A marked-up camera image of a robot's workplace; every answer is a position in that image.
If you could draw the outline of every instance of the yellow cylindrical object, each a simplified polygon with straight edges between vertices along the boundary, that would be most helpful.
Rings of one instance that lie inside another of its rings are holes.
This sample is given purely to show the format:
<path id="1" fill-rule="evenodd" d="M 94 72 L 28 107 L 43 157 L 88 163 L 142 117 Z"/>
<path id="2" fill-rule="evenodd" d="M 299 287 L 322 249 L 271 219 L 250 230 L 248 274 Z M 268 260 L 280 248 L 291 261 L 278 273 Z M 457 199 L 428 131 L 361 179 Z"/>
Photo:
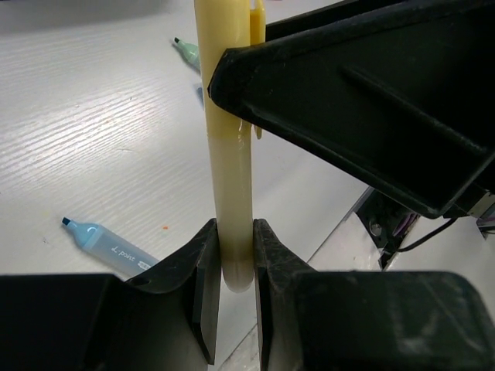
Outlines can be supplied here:
<path id="1" fill-rule="evenodd" d="M 195 0 L 203 99 L 222 271 L 242 292 L 253 280 L 251 125 L 220 109 L 207 88 L 227 48 L 250 45 L 250 0 Z"/>

